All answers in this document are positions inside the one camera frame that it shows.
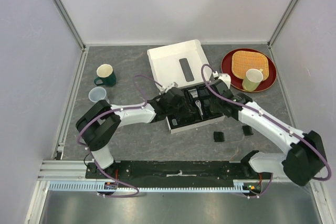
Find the mug handle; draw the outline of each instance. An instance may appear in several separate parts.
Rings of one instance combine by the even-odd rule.
[[[101,80],[101,83],[97,83],[97,81],[99,81],[99,80],[101,80],[100,77],[95,78],[95,80],[93,81],[93,82],[95,83],[95,85],[97,85],[97,86],[102,86],[102,85],[104,85],[104,83],[103,83],[102,80]]]

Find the pale yellow cup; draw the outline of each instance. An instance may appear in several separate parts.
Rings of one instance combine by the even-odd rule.
[[[247,70],[246,76],[243,79],[244,90],[255,91],[259,84],[262,82],[263,78],[264,75],[260,70],[254,68]]]

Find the green mug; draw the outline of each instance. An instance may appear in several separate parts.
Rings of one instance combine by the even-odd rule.
[[[97,86],[105,85],[112,87],[117,82],[113,68],[109,64],[103,64],[97,68],[97,75],[98,77],[93,81]]]

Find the gray tabletop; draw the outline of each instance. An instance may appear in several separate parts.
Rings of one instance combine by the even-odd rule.
[[[90,47],[80,81],[74,111],[66,137],[63,159],[83,159],[87,151],[75,139],[75,123],[93,105],[89,91],[96,87],[93,80],[96,69],[104,63],[111,64],[117,84],[105,87],[112,104],[128,105],[143,102],[133,86],[133,76],[139,73],[152,77],[147,50],[158,46]],[[266,45],[203,45],[210,65],[220,71],[222,58],[236,48],[252,48],[269,55]],[[158,94],[158,89],[146,79],[138,84],[148,98]],[[263,109],[290,124],[285,101],[278,81],[266,91],[249,94]],[[117,160],[231,160],[238,161],[252,150],[279,153],[280,149],[254,130],[253,136],[244,136],[242,124],[232,118],[185,132],[170,134],[166,121],[152,124],[127,125],[117,129],[108,146]],[[225,142],[215,143],[213,132],[222,131]]]

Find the cup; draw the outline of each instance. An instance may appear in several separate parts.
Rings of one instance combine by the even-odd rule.
[[[251,68],[247,70],[245,78],[243,79],[243,88],[246,91],[254,91],[259,86],[264,78],[263,73],[258,70]]]
[[[97,86],[109,86],[112,87],[117,82],[117,78],[113,72],[113,68],[109,64],[103,64],[99,68],[97,68],[97,75],[98,77],[95,78],[94,83]]]
[[[89,92],[89,99],[91,102],[96,103],[100,100],[106,100],[110,104],[110,100],[107,98],[107,92],[103,87],[95,87]]]

